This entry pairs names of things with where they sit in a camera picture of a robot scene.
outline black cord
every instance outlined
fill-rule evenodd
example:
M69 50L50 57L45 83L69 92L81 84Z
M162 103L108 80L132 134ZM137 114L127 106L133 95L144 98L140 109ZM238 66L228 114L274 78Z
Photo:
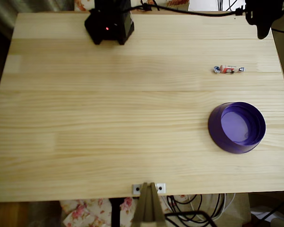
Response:
M272 28L271 30L275 31L275 32L279 32L279 33L284 33L284 31L281 31L281 30L278 30L278 29L274 29L274 28Z
M179 212L182 212L181 211L181 209L179 208L179 206L177 205L177 203L176 203L176 200L175 200L175 197L174 196L171 196L171 199L172 199L172 201L174 201L174 203L175 203L175 206L176 206L176 208L178 209L178 211ZM200 210L200 208L201 208L201 204L202 204L202 200L203 200L203 198L202 198L202 195L200 195L200 203L199 203L199 206L198 206L198 209L197 210ZM194 221L193 219L196 217L196 214L195 215L193 215L191 218L189 218L189 217L187 217L187 216L183 216L184 218L181 218L181 217L178 217L178 219L182 219L183 221L192 221L192 222L195 222L195 223L199 223L198 221Z
M196 211L186 211L186 212L176 212L176 213L169 213L165 214L165 217L170 216L180 216L180 215L203 215L205 219L208 221L208 224L211 224L212 227L217 227L214 221L206 214L204 211L196 210Z
M228 11L229 9L231 10L231 8L232 8L232 6L237 2L238 0L235 0L233 3L232 3L232 5L226 10L226 11Z
M193 199L189 200L189 202L192 202L192 201L195 199L196 196L197 196L197 195L195 195L195 196L193 197ZM199 206L198 206L197 211L200 210L200 207L201 207L201 204L202 204L202 195L200 195L200 198L201 198L201 199L200 199L200 203L199 203ZM172 203L175 204L175 207L170 204L169 199L171 200ZM219 212L222 211L222 209L223 209L223 203L222 203L222 204L220 205L220 207L219 207L220 199L221 199L221 194L218 194L217 204L216 204L216 206L215 206L215 208L214 208L214 211L213 211L212 215L210 216L210 218L215 217L217 213L219 213ZM169 207L171 208L171 210L172 210L173 212L177 212L177 210L178 210L179 212L182 212L181 209L179 208L179 206L177 205L177 203L179 203L179 204L188 204L188 203L189 203L189 202L179 202L179 201L177 201L177 200L175 199L174 196L168 196L167 201L168 201ZM200 226L200 227L206 227L207 225L210 224L210 223L208 222L208 220L203 220L203 221L196 221L196 220L193 220L193 219L195 218L195 216L196 216L196 214L193 215L191 218L189 218L189 217L187 217L185 214L183 214L183 215L181 215L181 216L177 216L177 218L178 218L179 221L180 221L184 226L186 226L186 227L190 227L190 226L187 225L187 224L184 223L184 222L189 222L189 221L190 221L190 222L197 223L197 224L204 224L203 226Z
M158 6L157 3L156 3L156 0L152 0L152 1L153 1L153 3L155 3L155 6Z
M238 8L236 9L236 11L233 11L233 12L220 13L220 14L209 14L209 13L201 13L201 12L193 12L193 11L183 11L179 9L173 9L173 8L168 8L164 6L159 6L159 5L155 6L155 5L144 3L143 5L140 5L140 6L128 8L122 11L121 13L126 13L134 9L143 9L145 11L150 11L151 8L159 8L159 9L164 9L164 10L168 10L168 11L172 11L176 13L184 13L184 14L198 15L198 16L205 16L205 17L224 17L224 16L229 16L229 15L242 15L244 12L244 10Z
M284 201L279 204L276 208L274 208L271 212L269 212L267 215L265 215L262 219L257 221L253 227L259 226L266 218L268 218L270 215L275 213L278 209L280 209L282 206L284 206Z

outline purple bowl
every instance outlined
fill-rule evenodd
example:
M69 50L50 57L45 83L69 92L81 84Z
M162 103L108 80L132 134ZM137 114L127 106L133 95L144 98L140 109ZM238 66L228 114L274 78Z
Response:
M224 103L210 114L208 130L220 148L242 154L261 142L266 124L263 115L253 105L244 102Z

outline black device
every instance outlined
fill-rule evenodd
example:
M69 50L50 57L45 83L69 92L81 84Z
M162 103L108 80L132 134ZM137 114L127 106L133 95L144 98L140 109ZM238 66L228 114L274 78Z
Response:
M95 44L102 40L117 40L124 45L134 31L130 0L95 0L95 8L85 21L85 27Z

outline black mount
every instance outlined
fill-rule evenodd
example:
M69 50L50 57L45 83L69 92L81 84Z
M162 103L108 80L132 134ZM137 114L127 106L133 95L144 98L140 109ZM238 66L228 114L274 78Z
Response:
M85 20L85 27L95 44L102 40L117 40L124 45L134 31L130 0L95 0L95 8Z
M245 0L246 20L257 26L257 37L264 39L272 23L284 14L284 0Z

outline wood grain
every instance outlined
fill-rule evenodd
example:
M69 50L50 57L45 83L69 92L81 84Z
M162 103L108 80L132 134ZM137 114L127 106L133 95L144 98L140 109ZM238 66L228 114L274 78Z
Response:
M0 201L284 190L284 78L272 34L244 17L133 15L124 46L95 46L88 14L19 14L0 85ZM213 66L246 67L233 75ZM207 119L244 101L267 131L234 155Z

